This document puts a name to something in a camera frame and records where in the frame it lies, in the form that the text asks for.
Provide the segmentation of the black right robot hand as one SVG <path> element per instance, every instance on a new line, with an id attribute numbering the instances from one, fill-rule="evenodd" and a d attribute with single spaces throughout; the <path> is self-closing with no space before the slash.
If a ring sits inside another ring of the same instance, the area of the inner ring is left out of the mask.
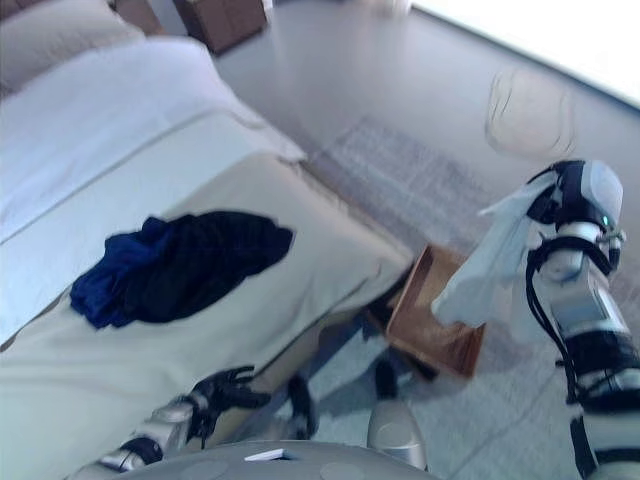
<path id="1" fill-rule="evenodd" d="M 623 186 L 615 171 L 601 161 L 563 160 L 532 177 L 551 174 L 552 184 L 539 194 L 527 217 L 557 230 L 572 223 L 596 225 L 602 233 L 618 227 Z"/>

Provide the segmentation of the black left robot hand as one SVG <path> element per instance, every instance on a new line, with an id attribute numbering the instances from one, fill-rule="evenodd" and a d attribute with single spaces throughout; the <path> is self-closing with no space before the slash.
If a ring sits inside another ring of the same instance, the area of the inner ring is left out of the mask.
<path id="1" fill-rule="evenodd" d="M 266 406 L 271 395 L 254 391 L 253 365 L 232 368 L 212 374 L 200 380 L 190 396 L 199 402 L 198 419 L 212 425 L 217 418 L 232 408 L 259 409 Z"/>

